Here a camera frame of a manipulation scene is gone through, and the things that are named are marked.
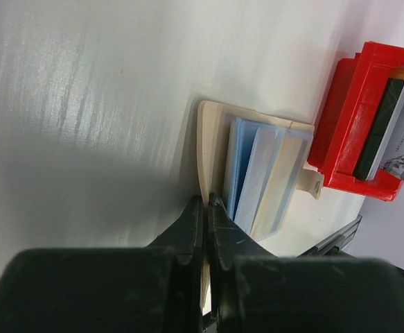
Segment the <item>black credit card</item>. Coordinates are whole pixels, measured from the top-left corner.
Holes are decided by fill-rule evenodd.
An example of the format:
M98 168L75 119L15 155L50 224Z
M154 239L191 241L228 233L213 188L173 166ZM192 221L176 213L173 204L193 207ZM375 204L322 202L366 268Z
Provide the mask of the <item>black credit card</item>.
M353 172L358 180L374 179L403 103L404 79L389 78Z

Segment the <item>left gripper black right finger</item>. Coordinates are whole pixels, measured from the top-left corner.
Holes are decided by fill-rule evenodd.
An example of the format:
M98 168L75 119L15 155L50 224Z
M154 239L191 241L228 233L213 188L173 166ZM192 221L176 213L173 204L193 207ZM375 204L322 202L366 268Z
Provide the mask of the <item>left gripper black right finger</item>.
M404 277L378 259L279 258L208 204L211 313L219 332L404 332Z

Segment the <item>beige card holder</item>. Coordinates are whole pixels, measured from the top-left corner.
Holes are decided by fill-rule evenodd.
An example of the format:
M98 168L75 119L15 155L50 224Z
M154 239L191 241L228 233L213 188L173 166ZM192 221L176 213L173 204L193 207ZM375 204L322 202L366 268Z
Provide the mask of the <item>beige card holder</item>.
M314 134L315 128L307 123L282 119L234 105L214 101L202 101L200 103L197 110L196 151L197 174L202 200L204 203L208 203L210 195L216 195L220 201L220 206L225 211L227 221L237 227L241 233L246 234L229 218L223 201L230 128L232 121L237 118L284 128L308 130L312 134ZM305 165L306 161L295 191L306 192L314 199L318 199L322 192L324 177L317 171L307 169Z

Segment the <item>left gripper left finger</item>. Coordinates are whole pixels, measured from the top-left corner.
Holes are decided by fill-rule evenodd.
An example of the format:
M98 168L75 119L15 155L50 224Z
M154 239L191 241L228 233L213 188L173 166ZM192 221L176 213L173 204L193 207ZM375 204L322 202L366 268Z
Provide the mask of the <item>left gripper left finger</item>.
M0 277L0 332L200 332L200 196L143 248L36 248Z

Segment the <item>light blue credit card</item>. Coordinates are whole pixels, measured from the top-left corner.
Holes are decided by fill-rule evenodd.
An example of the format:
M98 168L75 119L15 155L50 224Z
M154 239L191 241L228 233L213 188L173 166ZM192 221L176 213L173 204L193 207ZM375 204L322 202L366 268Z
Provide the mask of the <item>light blue credit card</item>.
M232 121L223 201L229 218L256 241L277 233L313 134L237 118Z

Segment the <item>red plastic card tray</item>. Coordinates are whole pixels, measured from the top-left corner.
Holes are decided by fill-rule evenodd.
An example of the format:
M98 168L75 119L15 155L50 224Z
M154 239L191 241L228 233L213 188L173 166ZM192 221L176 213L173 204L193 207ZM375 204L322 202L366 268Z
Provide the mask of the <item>red plastic card tray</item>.
M361 52L337 62L308 156L325 187L383 201L399 193L404 182L386 171L373 180L355 177L387 80L399 67L404 48L377 42L365 42Z

